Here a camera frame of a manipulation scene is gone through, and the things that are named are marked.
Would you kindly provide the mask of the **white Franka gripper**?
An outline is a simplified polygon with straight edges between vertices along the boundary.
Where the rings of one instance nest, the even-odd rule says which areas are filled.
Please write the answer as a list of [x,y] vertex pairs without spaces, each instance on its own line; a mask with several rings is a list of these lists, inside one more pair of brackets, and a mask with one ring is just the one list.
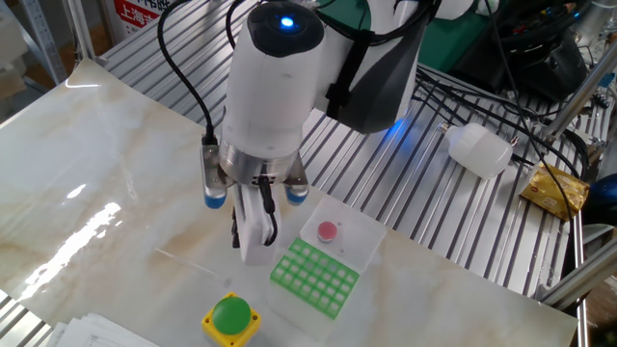
[[259,189],[248,185],[233,187],[232,247],[240,248],[246,265],[268,265],[275,257],[281,236],[281,213],[269,214]]

